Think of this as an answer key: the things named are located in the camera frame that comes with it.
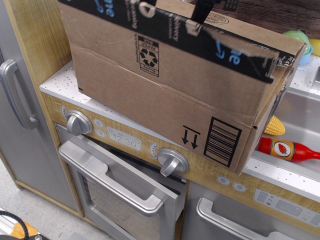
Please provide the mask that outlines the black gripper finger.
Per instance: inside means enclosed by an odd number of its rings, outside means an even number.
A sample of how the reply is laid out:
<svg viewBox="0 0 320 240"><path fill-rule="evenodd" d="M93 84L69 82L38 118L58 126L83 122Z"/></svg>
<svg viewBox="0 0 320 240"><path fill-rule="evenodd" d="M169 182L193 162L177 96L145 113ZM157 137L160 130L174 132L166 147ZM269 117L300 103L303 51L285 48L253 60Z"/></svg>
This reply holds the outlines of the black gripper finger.
<svg viewBox="0 0 320 240"><path fill-rule="evenodd" d="M157 3L157 0L140 0L141 2L146 2L149 5L155 6Z"/></svg>
<svg viewBox="0 0 320 240"><path fill-rule="evenodd" d="M221 0L198 0L193 10L191 20L203 24L215 4L221 3Z"/></svg>

